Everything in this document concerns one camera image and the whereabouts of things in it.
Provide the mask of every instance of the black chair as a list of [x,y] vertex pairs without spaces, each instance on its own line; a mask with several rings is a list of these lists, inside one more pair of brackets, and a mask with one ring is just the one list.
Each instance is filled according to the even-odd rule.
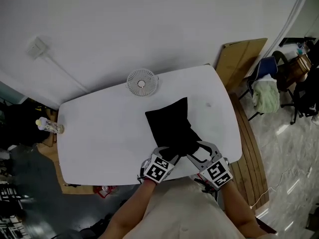
[[[270,74],[270,76],[273,78],[277,74],[278,68],[277,63],[274,57],[268,57],[263,58],[259,61],[258,65],[256,66],[254,72],[251,76],[248,77],[247,80],[247,90],[242,94],[239,99],[242,99],[248,92],[250,92],[251,96],[254,94],[254,90],[252,88],[252,85],[255,81],[258,79],[266,76],[267,74]],[[256,112],[254,115],[252,115],[248,121],[252,120],[255,116],[258,114],[262,115],[259,112]]]
[[319,110],[319,69],[311,69],[304,82],[296,84],[294,94],[292,96],[293,103],[284,104],[281,107],[292,106],[295,107],[294,120],[290,122],[291,125],[296,123],[297,113],[300,112],[299,117],[310,117],[318,114]]

